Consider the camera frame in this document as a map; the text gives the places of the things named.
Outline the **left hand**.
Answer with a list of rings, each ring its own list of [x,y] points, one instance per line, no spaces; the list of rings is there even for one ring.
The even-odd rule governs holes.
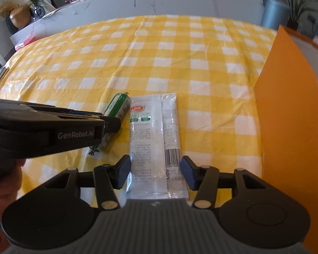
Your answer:
[[[4,210],[16,200],[22,185],[22,167],[25,159],[16,159],[11,172],[0,180],[0,219]]]

